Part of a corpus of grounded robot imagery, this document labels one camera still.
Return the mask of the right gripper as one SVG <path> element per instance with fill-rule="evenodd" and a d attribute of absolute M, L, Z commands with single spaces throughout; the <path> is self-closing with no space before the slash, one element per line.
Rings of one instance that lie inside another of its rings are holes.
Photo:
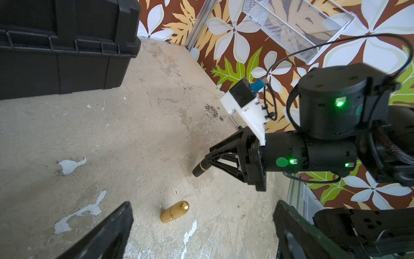
<path fill-rule="evenodd" d="M 297 131 L 267 133 L 264 146 L 255 140 L 249 148 L 250 135 L 250 128 L 244 127 L 214 145 L 205 156 L 207 163 L 243 183 L 252 181 L 257 191 L 266 191 L 268 172 L 295 174 L 307 169 L 304 134 Z M 249 159 L 247 174 L 241 170 L 239 162 L 246 157 Z"/>

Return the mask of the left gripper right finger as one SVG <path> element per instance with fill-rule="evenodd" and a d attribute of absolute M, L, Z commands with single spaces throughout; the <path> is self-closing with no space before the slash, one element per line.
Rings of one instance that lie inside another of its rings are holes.
<path fill-rule="evenodd" d="M 305 220 L 298 211 L 280 200 L 273 214 L 281 259 L 351 259 L 350 253 Z"/>

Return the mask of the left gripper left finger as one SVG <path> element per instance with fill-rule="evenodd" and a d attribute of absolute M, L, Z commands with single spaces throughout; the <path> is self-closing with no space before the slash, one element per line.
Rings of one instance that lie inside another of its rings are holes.
<path fill-rule="evenodd" d="M 132 205 L 126 201 L 59 258 L 121 259 L 133 221 Z"/>

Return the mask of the black lipstick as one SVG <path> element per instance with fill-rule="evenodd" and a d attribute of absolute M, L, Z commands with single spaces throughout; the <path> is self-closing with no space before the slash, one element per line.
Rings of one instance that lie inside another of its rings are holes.
<path fill-rule="evenodd" d="M 193 169 L 193 175 L 195 177 L 200 177 L 204 172 L 206 172 L 209 168 L 211 168 L 211 164 L 207 162 L 206 159 L 203 159 L 200 163 L 198 163 L 195 168 Z"/>

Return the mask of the gold lipstick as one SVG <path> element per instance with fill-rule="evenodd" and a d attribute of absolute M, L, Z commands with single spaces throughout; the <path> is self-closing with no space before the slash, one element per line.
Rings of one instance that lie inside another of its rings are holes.
<path fill-rule="evenodd" d="M 161 213 L 160 219 L 162 223 L 172 222 L 189 211 L 189 203 L 187 201 L 180 201 L 170 206 Z"/>

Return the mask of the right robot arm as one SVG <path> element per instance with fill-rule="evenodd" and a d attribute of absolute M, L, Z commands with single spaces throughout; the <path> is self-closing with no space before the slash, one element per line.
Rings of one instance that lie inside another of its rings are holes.
<path fill-rule="evenodd" d="M 259 101 L 266 86 L 243 78 L 223 96 L 226 111 L 239 113 L 246 127 L 211 147 L 194 176 L 215 167 L 264 192 L 268 172 L 292 180 L 300 172 L 332 172 L 330 183 L 338 183 L 361 162 L 384 188 L 413 186 L 414 110 L 388 104 L 401 88 L 395 76 L 363 63 L 311 69 L 287 99 L 287 107 L 300 105 L 300 122 L 288 132 L 266 132 L 271 114 Z M 273 218 L 281 259 L 370 259 L 414 250 L 412 208 L 323 209 L 309 222 L 279 201 Z"/>

